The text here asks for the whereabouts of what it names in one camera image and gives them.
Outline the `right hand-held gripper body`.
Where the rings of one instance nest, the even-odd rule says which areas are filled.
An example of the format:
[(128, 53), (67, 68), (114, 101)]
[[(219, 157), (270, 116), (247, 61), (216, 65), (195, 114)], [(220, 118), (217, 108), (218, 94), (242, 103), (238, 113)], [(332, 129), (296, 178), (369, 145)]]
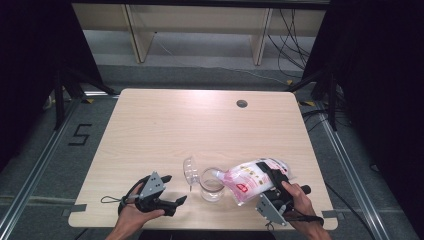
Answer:
[(288, 219), (284, 217), (287, 212), (294, 211), (293, 206), (293, 197), (284, 187), (282, 191), (273, 188), (259, 195), (256, 211), (270, 223), (283, 226), (286, 226), (291, 221), (307, 221), (308, 217), (306, 215)]

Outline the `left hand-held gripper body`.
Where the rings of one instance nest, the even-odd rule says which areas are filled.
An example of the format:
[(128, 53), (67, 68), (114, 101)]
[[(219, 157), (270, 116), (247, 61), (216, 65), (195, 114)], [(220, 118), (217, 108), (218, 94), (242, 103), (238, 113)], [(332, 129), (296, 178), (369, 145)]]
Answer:
[(159, 197), (165, 190), (165, 186), (156, 171), (139, 180), (137, 185), (140, 188), (137, 190), (134, 203), (139, 211), (147, 213), (163, 208)]

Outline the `red white spouted pouch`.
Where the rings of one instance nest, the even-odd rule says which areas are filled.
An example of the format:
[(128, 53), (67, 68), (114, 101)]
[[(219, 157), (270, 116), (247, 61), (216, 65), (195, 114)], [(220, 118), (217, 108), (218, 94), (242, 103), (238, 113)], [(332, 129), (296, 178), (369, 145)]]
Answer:
[(226, 171), (213, 170), (212, 175), (227, 187), (241, 206), (262, 192), (274, 187), (269, 170), (277, 170), (288, 179), (292, 177), (290, 167), (282, 160), (260, 158), (239, 164)]

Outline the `clear glass jar with lid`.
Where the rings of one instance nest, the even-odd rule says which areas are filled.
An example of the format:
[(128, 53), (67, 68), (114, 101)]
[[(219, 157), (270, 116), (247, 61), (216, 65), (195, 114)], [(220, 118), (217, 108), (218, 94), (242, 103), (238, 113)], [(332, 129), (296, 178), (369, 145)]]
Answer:
[(190, 188), (199, 185), (200, 195), (207, 202), (218, 202), (224, 195), (224, 185), (216, 177), (216, 167), (199, 168), (193, 157), (183, 161), (183, 174)]

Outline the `person's right hand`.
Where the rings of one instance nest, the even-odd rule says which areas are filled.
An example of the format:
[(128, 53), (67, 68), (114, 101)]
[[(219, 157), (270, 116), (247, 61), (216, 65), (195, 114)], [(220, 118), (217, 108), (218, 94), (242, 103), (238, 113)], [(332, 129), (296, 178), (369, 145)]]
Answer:
[[(290, 184), (288, 182), (283, 181), (282, 186), (293, 197), (294, 211), (287, 212), (287, 216), (300, 217), (303, 215), (316, 215), (311, 200), (306, 196), (306, 194), (298, 184)], [(291, 221), (290, 224), (296, 230), (304, 234), (312, 234), (313, 232), (323, 229), (323, 226), (321, 225), (320, 221)]]

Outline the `person's left hand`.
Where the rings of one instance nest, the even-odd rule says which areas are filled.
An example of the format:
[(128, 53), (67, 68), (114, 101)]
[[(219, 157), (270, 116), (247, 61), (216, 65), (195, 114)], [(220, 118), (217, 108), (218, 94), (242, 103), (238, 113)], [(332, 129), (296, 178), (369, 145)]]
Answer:
[(164, 215), (162, 209), (151, 212), (141, 212), (134, 204), (128, 203), (118, 217), (115, 230), (126, 234), (132, 234), (141, 229), (145, 223)]

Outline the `black metal stand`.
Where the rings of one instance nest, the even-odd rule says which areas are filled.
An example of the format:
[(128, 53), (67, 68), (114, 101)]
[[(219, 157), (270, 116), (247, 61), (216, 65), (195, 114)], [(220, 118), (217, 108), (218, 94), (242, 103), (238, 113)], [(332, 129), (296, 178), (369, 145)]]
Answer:
[(82, 99), (85, 93), (81, 87), (82, 83), (88, 83), (91, 86), (105, 92), (107, 95), (117, 95), (118, 92), (106, 86), (101, 78), (93, 78), (89, 75), (71, 67), (60, 67), (54, 75), (54, 95), (56, 100), (56, 125), (58, 130), (65, 121), (65, 107), (63, 92), (67, 91), (71, 99)]
[(302, 80), (287, 89), (287, 92), (295, 92), (310, 83), (315, 83), (311, 97), (314, 100), (323, 100), (327, 97), (328, 108), (326, 110), (328, 121), (333, 131), (337, 130), (336, 127), (336, 101), (337, 101), (337, 81), (334, 74), (329, 70), (319, 70), (307, 77), (303, 77)]

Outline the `black curtain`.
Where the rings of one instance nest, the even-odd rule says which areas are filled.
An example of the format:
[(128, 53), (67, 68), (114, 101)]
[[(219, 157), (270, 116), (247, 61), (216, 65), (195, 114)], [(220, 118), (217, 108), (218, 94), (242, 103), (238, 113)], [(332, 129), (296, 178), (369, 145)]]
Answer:
[(330, 0), (304, 73), (322, 69), (424, 240), (424, 0)]
[(104, 88), (70, 0), (0, 0), (0, 171), (62, 82)]

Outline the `aluminium floor rail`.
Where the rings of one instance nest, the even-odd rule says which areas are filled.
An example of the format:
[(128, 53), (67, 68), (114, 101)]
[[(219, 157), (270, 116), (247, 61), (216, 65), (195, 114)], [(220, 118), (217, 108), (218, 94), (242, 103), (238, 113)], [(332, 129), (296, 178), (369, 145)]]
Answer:
[(327, 114), (324, 104), (318, 102), (316, 106), (318, 110), (323, 110), (323, 113), (320, 114), (320, 119), (323, 121), (323, 128), (325, 129), (325, 132), (338, 157), (347, 181), (353, 190), (353, 194), (355, 195), (360, 209), (362, 210), (372, 236), (375, 240), (390, 240), (388, 231), (382, 222), (381, 216), (361, 182), (338, 133), (334, 131), (330, 125), (330, 116)]
[(21, 217), (26, 204), (28, 203), (32, 193), (38, 185), (42, 175), (44, 174), (48, 164), (53, 158), (56, 149), (59, 146), (64, 132), (66, 131), (69, 121), (77, 109), (80, 101), (71, 100), (63, 122), (53, 131), (46, 146), (44, 147), (41, 155), (38, 157), (34, 167), (26, 178), (23, 186), (18, 194), (13, 198), (7, 212), (0, 220), (0, 240), (8, 240), (12, 231), (14, 230), (19, 218)]

